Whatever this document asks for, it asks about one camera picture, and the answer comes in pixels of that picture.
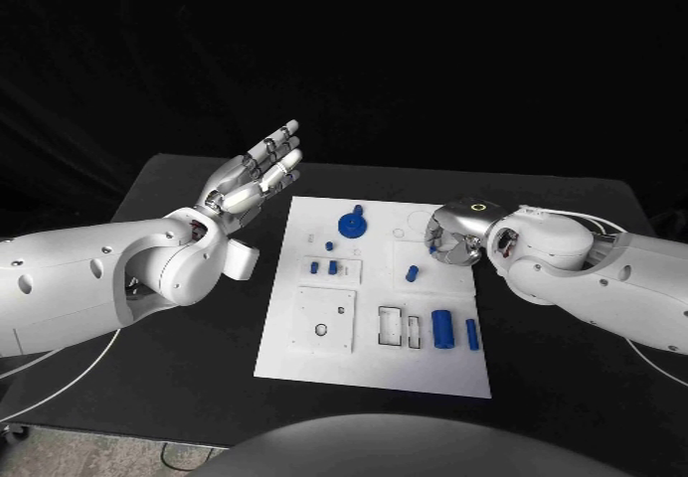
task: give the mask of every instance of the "blue cylinder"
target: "blue cylinder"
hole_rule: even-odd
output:
[[[452,313],[447,310],[433,311],[434,347],[449,350],[455,347],[455,328],[452,327]]]
[[[408,267],[408,273],[406,273],[406,281],[416,281],[416,276],[419,276],[419,267],[411,265]]]
[[[362,206],[355,206],[354,212],[342,216],[338,228],[348,239],[358,239],[365,234],[368,223],[362,217]]]
[[[481,349],[481,343],[478,341],[476,320],[473,318],[466,320],[466,330],[469,332],[469,347],[472,351],[478,351]]]

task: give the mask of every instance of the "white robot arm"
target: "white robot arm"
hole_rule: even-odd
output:
[[[250,278],[258,250],[228,236],[299,178],[297,129],[290,121],[227,162],[194,208],[0,242],[0,357],[64,348],[196,303],[222,273]]]
[[[587,219],[593,233],[574,219]],[[618,233],[607,234],[600,223]],[[446,263],[483,253],[514,292],[558,305],[626,339],[688,354],[688,245],[628,233],[609,221],[522,206],[514,213],[472,198],[440,208],[426,244]]]

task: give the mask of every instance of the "table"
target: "table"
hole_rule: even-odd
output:
[[[155,156],[114,222],[162,217],[192,205],[222,162]],[[316,417],[420,414],[519,432],[636,475],[687,473],[688,390],[649,368],[619,337],[560,308],[518,298],[486,259],[475,278],[494,399],[254,378],[293,195],[442,204],[463,193],[509,209],[528,204],[594,214],[652,235],[632,191],[618,181],[309,163],[300,170],[302,180],[237,235],[261,250],[253,279],[222,277],[196,305],[124,328],[82,381],[16,421],[230,446]],[[110,338],[71,347],[22,374],[0,403],[2,415],[77,376]],[[656,353],[685,366],[685,357]]]

